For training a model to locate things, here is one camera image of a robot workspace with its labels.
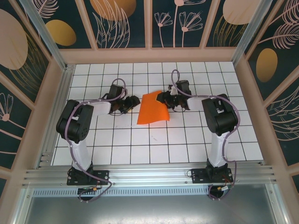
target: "black mounting plate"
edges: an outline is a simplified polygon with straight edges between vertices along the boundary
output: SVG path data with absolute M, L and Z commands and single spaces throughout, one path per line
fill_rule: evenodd
M 109 180 L 109 170 L 94 170 L 93 171 L 93 175 L 101 178 L 101 179 L 105 179 L 105 180 Z M 78 186 L 78 185 L 108 185 L 107 182 L 104 181 L 98 181 L 94 178 L 91 178 L 90 181 L 87 181 L 87 178 L 83 179 L 83 180 L 77 180 L 76 178 L 74 178 L 75 176 L 75 172 L 74 169 L 70 169 L 68 172 L 68 178 L 67 178 L 67 183 L 66 185 L 68 186 Z
M 210 180 L 205 168 L 191 169 L 187 175 L 192 178 L 192 183 L 225 183 L 223 177 L 214 178 L 213 181 Z M 230 168 L 227 168 L 225 176 L 229 181 L 233 182 L 233 175 Z

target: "orange cloth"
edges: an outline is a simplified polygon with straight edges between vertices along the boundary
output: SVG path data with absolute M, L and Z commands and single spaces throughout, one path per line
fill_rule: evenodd
M 156 100 L 157 95 L 161 92 L 162 91 L 156 91 L 142 96 L 137 121 L 138 125 L 170 119 L 167 106 Z

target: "white grid mat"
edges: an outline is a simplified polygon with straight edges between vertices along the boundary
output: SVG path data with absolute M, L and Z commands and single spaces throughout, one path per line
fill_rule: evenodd
M 263 160 L 256 135 L 231 62 L 78 64 L 69 98 L 97 99 L 109 92 L 116 78 L 125 80 L 128 95 L 167 90 L 171 72 L 178 69 L 192 94 L 225 93 L 240 110 L 241 126 L 231 138 L 228 159 Z M 137 125 L 140 105 L 121 116 L 93 117 L 86 142 L 94 165 L 204 162 L 211 150 L 211 133 L 203 110 L 170 109 L 170 121 Z M 57 140 L 53 165 L 71 165 L 67 143 Z

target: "purple cable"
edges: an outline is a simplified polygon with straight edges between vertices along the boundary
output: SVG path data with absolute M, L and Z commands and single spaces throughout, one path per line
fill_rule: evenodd
M 224 155 L 224 148 L 225 148 L 225 143 L 226 143 L 228 137 L 229 137 L 230 135 L 232 135 L 232 134 L 238 129 L 238 127 L 240 126 L 240 119 L 241 119 L 241 117 L 240 117 L 239 111 L 238 111 L 238 109 L 236 108 L 236 106 L 235 106 L 232 102 L 230 102 L 228 99 L 225 99 L 225 98 L 220 97 L 220 96 L 214 96 L 214 95 L 190 95 L 190 94 L 184 93 L 183 91 L 181 91 L 181 90 L 177 87 L 176 83 L 173 81 L 173 73 L 174 73 L 175 71 L 176 71 L 177 74 L 178 74 L 178 81 L 179 81 L 180 73 L 179 73 L 179 71 L 178 71 L 177 69 L 175 69 L 175 70 L 172 71 L 172 73 L 171 73 L 171 81 L 172 81 L 172 85 L 173 85 L 173 86 L 174 86 L 180 93 L 182 93 L 183 95 L 188 96 L 188 97 L 218 98 L 218 99 L 221 99 L 221 100 L 227 102 L 228 104 L 230 104 L 230 105 L 233 107 L 233 109 L 234 109 L 234 111 L 236 112 L 236 114 L 237 114 L 238 123 L 237 123 L 236 127 L 234 128 L 234 130 L 231 131 L 231 132 L 224 138 L 224 141 L 223 141 L 223 144 L 222 144 L 222 157 L 223 157 L 224 161 L 225 161 L 225 162 L 229 162 L 229 163 L 230 163 L 230 162 L 234 162 L 234 163 L 235 163 L 235 174 L 234 174 L 234 180 L 233 180 L 233 183 L 232 183 L 232 188 L 233 188 L 234 185 L 235 185 L 235 179 L 236 179 L 236 176 L 237 176 L 237 162 L 236 162 L 236 160 L 233 160 L 233 161 L 229 161 L 229 160 L 227 160 L 227 158 L 226 158 L 225 155 Z M 208 189 L 208 196 L 209 196 L 209 198 L 211 198 L 212 200 L 214 200 L 214 199 L 217 199 L 217 198 L 216 198 L 215 196 L 211 195 L 211 193 L 210 193 L 212 187 L 213 187 L 213 185 L 210 185 L 210 186 L 209 186 L 209 189 Z M 225 196 L 223 196 L 223 197 L 221 197 L 221 198 L 222 198 L 222 199 L 225 198 L 225 197 L 229 194 L 229 192 L 230 192 L 230 190 L 228 191 L 228 193 L 227 193 Z
M 81 202 L 86 202 L 86 203 L 88 203 L 88 202 L 93 202 L 93 201 L 97 200 L 97 199 L 100 198 L 106 191 L 108 191 L 109 188 L 111 188 L 112 183 L 111 183 L 110 181 L 108 181 L 108 180 L 105 180 L 105 179 L 102 179 L 102 178 L 99 178 L 99 177 L 96 177 L 96 176 L 94 176 L 94 175 L 89 174 L 88 172 L 86 172 L 86 171 L 81 167 L 81 165 L 76 161 L 76 158 L 75 158 L 74 153 L 73 153 L 73 144 L 72 144 L 72 142 L 69 140 L 69 138 L 67 137 L 67 132 L 68 132 L 68 129 L 69 129 L 69 126 L 70 126 L 71 119 L 72 119 L 72 117 L 74 116 L 75 112 L 77 111 L 77 109 L 78 109 L 80 106 L 85 105 L 85 104 L 97 103 L 97 102 L 100 102 L 100 101 L 102 101 L 102 102 L 114 101 L 114 100 L 116 100 L 116 99 L 119 99 L 119 98 L 125 93 L 125 91 L 126 91 L 126 83 L 125 83 L 125 81 L 124 81 L 123 79 L 121 79 L 121 78 L 117 78 L 117 79 L 113 80 L 112 84 L 113 84 L 116 80 L 121 80 L 121 81 L 123 82 L 123 89 L 122 89 L 122 92 L 121 92 L 121 94 L 120 94 L 119 96 L 117 96 L 117 97 L 115 97 L 115 98 L 113 98 L 113 99 L 93 99 L 93 100 L 85 101 L 85 102 L 82 102 L 82 103 L 78 104 L 78 105 L 74 108 L 74 110 L 72 111 L 72 113 L 71 113 L 69 119 L 67 120 L 66 126 L 65 126 L 64 138 L 65 138 L 65 140 L 66 140 L 66 141 L 69 143 L 69 145 L 70 145 L 70 149 L 71 149 L 71 157 L 72 157 L 73 161 L 76 163 L 76 165 L 77 165 L 77 166 L 80 168 L 80 170 L 81 170 L 83 173 L 85 173 L 86 175 L 88 175 L 88 176 L 90 176 L 90 177 L 92 177 L 92 178 L 94 178 L 94 179 L 96 179 L 96 180 L 98 180 L 98 181 L 103 181 L 103 182 L 106 182 L 106 183 L 109 183 L 109 184 L 110 184 L 110 186 L 107 187 L 102 193 L 100 193 L 98 196 L 93 197 L 92 199 L 90 199 L 90 200 L 88 200 L 88 201 L 83 201 L 83 200 L 81 199 L 81 196 L 82 196 L 82 194 L 84 193 L 84 191 L 83 191 L 83 192 L 79 195 L 79 199 L 81 200 Z

